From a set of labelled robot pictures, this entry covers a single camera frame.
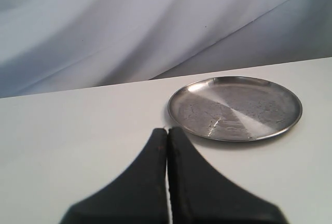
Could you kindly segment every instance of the stainless steel plate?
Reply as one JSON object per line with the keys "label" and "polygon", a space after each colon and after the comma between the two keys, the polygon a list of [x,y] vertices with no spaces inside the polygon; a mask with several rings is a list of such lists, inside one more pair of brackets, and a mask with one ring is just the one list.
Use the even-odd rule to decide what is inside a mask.
{"label": "stainless steel plate", "polygon": [[178,90],[169,101],[168,111],[192,134],[245,142],[288,131],[301,118],[302,104],[291,91],[270,81],[218,77]]}

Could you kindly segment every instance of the white cloth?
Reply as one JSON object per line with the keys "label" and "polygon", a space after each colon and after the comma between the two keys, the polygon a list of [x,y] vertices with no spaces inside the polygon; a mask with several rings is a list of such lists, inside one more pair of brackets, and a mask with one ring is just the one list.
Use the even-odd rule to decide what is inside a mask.
{"label": "white cloth", "polygon": [[150,79],[285,1],[0,0],[0,96]]}

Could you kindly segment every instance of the white table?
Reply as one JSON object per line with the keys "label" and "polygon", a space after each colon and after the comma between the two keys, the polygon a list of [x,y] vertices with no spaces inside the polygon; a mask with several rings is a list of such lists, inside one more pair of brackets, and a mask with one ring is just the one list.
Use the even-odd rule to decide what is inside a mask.
{"label": "white table", "polygon": [[332,58],[0,100],[0,223],[58,223],[67,208],[119,175],[187,83],[263,78],[292,90],[303,117],[272,141],[225,144],[190,136],[224,175],[281,207],[292,224],[332,219]]}

